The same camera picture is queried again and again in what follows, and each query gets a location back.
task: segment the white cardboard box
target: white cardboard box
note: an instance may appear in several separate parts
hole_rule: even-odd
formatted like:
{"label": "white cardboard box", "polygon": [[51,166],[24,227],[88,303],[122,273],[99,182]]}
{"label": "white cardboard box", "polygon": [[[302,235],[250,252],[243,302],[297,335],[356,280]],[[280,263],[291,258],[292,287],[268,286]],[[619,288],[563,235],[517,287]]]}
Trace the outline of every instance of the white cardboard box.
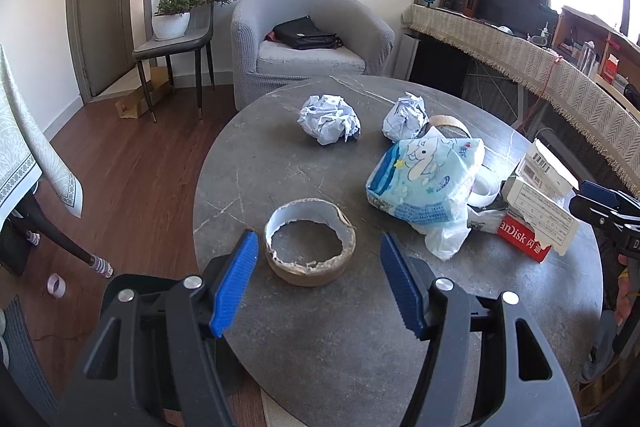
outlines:
{"label": "white cardboard box", "polygon": [[574,240],[580,221],[519,176],[504,182],[502,197],[524,218],[543,248],[551,245],[564,255]]}
{"label": "white cardboard box", "polygon": [[530,145],[515,173],[560,205],[572,190],[578,190],[575,176],[540,140]]}

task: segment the gray chair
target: gray chair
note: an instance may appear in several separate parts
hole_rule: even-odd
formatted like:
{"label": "gray chair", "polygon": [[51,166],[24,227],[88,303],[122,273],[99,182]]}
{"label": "gray chair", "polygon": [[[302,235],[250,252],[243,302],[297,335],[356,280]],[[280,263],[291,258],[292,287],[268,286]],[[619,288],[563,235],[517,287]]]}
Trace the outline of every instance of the gray chair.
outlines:
{"label": "gray chair", "polygon": [[[344,47],[298,51],[264,40],[274,26],[307,15],[319,29],[336,33]],[[312,76],[381,74],[395,37],[356,0],[241,0],[231,20],[236,108]]]}
{"label": "gray chair", "polygon": [[169,73],[169,82],[172,89],[174,87],[174,72],[171,67],[171,55],[177,53],[195,52],[196,66],[196,96],[198,99],[198,117],[202,119],[202,62],[200,55],[202,48],[207,50],[207,63],[209,65],[209,76],[211,78],[211,89],[215,89],[213,81],[213,58],[211,56],[211,38],[213,37],[213,4],[208,6],[198,6],[191,10],[191,18],[186,33],[177,39],[159,41],[152,38],[141,46],[133,50],[133,58],[138,64],[140,82],[145,93],[146,103],[149,112],[156,121],[156,115],[151,103],[148,86],[146,85],[145,70],[142,67],[142,60],[149,58],[164,57]]}

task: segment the floor mat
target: floor mat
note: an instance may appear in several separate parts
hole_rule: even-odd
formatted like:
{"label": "floor mat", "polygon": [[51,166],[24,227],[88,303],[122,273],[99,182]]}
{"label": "floor mat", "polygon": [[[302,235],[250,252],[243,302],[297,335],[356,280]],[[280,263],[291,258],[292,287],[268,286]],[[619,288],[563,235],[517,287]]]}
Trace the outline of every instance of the floor mat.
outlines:
{"label": "floor mat", "polygon": [[58,399],[53,394],[38,357],[33,350],[24,315],[17,297],[4,310],[6,331],[4,341],[9,350],[9,374],[31,406],[50,425],[56,417]]}

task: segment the metal screw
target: metal screw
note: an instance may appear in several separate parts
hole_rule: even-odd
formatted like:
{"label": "metal screw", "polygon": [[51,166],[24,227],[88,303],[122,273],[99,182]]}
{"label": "metal screw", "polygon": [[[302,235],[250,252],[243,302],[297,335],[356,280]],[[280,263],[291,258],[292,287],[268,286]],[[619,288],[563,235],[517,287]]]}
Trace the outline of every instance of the metal screw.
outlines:
{"label": "metal screw", "polygon": [[502,294],[502,300],[511,306],[515,306],[520,302],[520,297],[518,297],[514,292],[505,292]]}
{"label": "metal screw", "polygon": [[197,275],[190,275],[187,277],[187,279],[184,280],[182,284],[184,284],[185,288],[189,290],[194,290],[202,286],[202,279]]}
{"label": "metal screw", "polygon": [[453,289],[453,283],[449,279],[441,277],[436,279],[436,288],[443,292],[450,292]]}
{"label": "metal screw", "polygon": [[135,297],[136,294],[133,293],[133,290],[122,290],[120,293],[118,293],[118,301],[120,302],[131,302],[133,300],[133,297]]}

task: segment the chair leg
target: chair leg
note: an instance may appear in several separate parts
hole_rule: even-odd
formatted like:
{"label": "chair leg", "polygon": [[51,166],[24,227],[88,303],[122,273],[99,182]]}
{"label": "chair leg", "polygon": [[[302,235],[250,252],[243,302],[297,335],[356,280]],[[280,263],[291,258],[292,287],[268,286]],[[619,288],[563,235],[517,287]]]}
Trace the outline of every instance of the chair leg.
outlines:
{"label": "chair leg", "polygon": [[175,92],[174,69],[171,67],[171,55],[166,55],[164,57],[164,60],[166,60],[166,70],[169,73],[169,84],[171,85],[171,91]]}
{"label": "chair leg", "polygon": [[151,95],[149,94],[149,86],[146,85],[145,78],[145,68],[142,65],[142,62],[138,61],[138,74],[140,75],[140,82],[142,83],[142,91],[145,93],[146,105],[149,107],[149,112],[154,119],[154,123],[156,123],[156,114],[154,113],[154,106],[151,103]]}
{"label": "chair leg", "polygon": [[213,57],[211,55],[211,41],[207,42],[207,66],[209,66],[209,78],[211,79],[211,89],[216,90],[216,83],[213,79]]}
{"label": "chair leg", "polygon": [[196,57],[196,97],[198,99],[198,119],[202,120],[202,49],[197,49]]}
{"label": "chair leg", "polygon": [[31,192],[27,192],[20,202],[16,205],[16,210],[27,219],[31,220],[33,224],[44,235],[49,237],[56,245],[64,248],[71,255],[78,257],[81,261],[84,261],[89,266],[93,267],[103,277],[110,278],[113,275],[113,268],[104,259],[97,255],[91,255],[86,250],[76,245],[71,239],[66,237],[49,219],[44,215],[38,201]]}

